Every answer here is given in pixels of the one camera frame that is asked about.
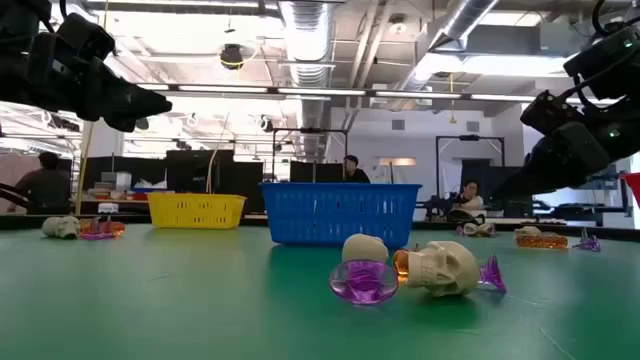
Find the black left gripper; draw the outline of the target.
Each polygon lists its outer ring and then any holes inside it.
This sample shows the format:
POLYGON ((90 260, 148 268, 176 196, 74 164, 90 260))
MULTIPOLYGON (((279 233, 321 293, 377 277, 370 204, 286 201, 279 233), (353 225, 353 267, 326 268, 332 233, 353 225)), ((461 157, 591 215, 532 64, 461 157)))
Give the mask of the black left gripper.
POLYGON ((172 109, 164 95, 115 75, 102 60, 85 60, 56 33, 39 33, 32 42, 24 77, 38 105, 75 112, 87 121, 101 117, 112 129, 131 133, 137 119, 172 109))

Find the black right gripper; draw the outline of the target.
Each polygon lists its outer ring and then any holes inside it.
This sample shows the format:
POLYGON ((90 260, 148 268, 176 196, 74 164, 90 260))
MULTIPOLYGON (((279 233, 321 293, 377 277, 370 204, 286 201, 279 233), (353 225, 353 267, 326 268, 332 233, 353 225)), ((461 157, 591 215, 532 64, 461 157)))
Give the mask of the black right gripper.
POLYGON ((581 186, 610 164, 610 156, 587 127, 560 126, 525 157, 518 171, 492 192, 495 199, 550 193, 556 186, 581 186))

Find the blue plastic basket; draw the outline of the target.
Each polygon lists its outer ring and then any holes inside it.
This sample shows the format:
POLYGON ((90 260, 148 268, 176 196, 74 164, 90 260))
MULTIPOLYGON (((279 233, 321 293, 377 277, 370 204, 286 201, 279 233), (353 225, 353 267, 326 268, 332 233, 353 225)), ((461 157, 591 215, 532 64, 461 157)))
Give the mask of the blue plastic basket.
POLYGON ((419 184, 263 183, 271 239, 279 244, 341 246, 353 234, 389 248, 408 243, 419 184))

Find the white pillar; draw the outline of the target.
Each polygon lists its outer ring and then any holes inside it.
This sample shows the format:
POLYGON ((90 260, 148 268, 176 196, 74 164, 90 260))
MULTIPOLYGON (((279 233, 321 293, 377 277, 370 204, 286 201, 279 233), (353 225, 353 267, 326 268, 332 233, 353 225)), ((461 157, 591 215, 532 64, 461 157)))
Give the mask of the white pillar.
POLYGON ((85 157, 122 156, 124 134, 109 127, 103 120, 83 122, 81 151, 85 157))

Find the dark workstation desk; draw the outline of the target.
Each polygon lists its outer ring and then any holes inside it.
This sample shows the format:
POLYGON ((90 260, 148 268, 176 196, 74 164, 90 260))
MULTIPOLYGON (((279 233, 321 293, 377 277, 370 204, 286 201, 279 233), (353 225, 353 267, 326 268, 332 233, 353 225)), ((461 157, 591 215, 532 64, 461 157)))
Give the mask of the dark workstation desk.
POLYGON ((552 206, 541 200, 533 201, 533 210, 536 218, 590 222, 594 223, 596 227, 604 226, 606 213, 618 213, 625 216, 629 214, 629 210, 624 206, 613 207, 600 203, 568 203, 552 206))

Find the person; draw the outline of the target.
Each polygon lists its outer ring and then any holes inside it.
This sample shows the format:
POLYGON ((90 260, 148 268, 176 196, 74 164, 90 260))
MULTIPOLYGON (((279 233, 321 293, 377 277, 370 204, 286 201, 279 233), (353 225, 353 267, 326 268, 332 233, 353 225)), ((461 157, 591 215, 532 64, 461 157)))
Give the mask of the person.
POLYGON ((43 152, 38 156, 40 168, 25 174, 15 188, 28 193, 50 214, 70 211, 70 177, 59 169, 59 156, 43 152))
POLYGON ((475 180, 465 183, 460 194, 452 200, 448 219, 453 222, 479 223, 484 214, 484 200, 479 195, 479 185, 475 180))
POLYGON ((369 183, 367 174, 359 167, 359 160, 354 155, 346 155, 343 160, 345 181, 352 183, 369 183))

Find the white storage box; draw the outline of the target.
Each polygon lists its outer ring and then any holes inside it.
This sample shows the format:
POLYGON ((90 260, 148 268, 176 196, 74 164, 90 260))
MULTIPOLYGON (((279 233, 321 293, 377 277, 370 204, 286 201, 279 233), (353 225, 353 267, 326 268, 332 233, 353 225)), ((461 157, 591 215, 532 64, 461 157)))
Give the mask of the white storage box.
POLYGON ((132 175, 128 172, 102 172, 101 181, 108 183, 112 189, 127 191, 131 188, 132 175))

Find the long ceiling light tube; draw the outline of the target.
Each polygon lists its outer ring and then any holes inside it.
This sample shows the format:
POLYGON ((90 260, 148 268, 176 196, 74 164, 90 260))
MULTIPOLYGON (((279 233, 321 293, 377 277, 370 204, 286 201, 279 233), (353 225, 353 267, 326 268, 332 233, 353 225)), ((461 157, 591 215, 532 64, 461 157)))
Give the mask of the long ceiling light tube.
POLYGON ((440 93, 440 92, 405 92, 405 91, 375 91, 373 97, 376 98, 400 98, 400 99, 444 99, 458 100, 461 94, 440 93))
POLYGON ((317 96, 366 96, 366 90, 333 89, 333 88, 278 88, 277 92, 284 95, 317 95, 317 96))
POLYGON ((267 87, 256 86, 178 85, 177 89, 184 92, 206 93, 265 94, 269 92, 267 87))
POLYGON ((470 94, 470 100, 484 102, 530 103, 535 99, 530 95, 470 94))

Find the red plastic basket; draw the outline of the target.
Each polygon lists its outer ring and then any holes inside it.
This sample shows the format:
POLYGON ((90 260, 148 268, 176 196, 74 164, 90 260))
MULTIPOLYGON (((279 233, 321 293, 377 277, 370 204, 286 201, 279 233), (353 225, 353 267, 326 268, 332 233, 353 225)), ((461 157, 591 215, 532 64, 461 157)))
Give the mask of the red plastic basket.
POLYGON ((634 199, 640 208, 640 172, 638 173, 623 173, 620 178, 626 182, 626 185, 631 189, 634 199))

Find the yellow plastic basket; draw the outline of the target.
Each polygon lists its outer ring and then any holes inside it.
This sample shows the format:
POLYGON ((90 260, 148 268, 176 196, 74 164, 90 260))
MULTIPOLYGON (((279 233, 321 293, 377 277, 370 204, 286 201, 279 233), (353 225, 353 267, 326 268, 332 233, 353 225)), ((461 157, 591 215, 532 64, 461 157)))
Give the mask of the yellow plastic basket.
POLYGON ((147 199, 155 227, 220 230, 239 226, 246 201, 239 195, 158 192, 147 199))

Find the black ceiling spotlight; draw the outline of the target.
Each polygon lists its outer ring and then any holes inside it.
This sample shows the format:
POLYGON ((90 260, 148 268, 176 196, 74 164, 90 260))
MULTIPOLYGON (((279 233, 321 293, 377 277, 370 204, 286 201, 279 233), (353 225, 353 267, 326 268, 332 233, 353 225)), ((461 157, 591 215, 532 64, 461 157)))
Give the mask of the black ceiling spotlight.
POLYGON ((219 61, 227 70, 237 71, 244 65, 244 57, 240 44, 225 44, 220 52, 219 61))

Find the green table mat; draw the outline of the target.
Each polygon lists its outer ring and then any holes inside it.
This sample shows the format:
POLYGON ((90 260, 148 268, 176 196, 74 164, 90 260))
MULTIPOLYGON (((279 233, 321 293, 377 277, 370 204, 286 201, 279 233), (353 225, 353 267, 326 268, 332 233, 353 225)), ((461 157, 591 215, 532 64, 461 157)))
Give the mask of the green table mat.
POLYGON ((328 285, 341 252, 261 227, 107 241, 0 232, 0 360, 640 360, 640 244, 601 251, 464 238, 507 290, 375 307, 328 285))

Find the silver ventilation duct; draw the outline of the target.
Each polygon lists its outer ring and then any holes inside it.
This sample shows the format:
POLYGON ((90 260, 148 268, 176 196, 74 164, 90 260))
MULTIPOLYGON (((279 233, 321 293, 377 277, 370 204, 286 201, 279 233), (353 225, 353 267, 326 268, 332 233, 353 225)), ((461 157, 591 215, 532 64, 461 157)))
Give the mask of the silver ventilation duct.
MULTIPOLYGON (((280 1, 279 8, 285 25, 288 60, 303 65, 289 68, 292 85, 302 88, 327 88, 330 69, 323 63, 330 55, 330 36, 334 6, 321 2, 280 1)), ((301 100, 297 114, 299 128, 326 128, 325 102, 301 100)), ((307 137, 302 134, 303 158, 311 162, 324 157, 326 135, 307 137)))
POLYGON ((416 62, 396 91, 420 92, 438 73, 460 72, 468 36, 500 0, 450 0, 446 12, 427 23, 415 43, 416 62))

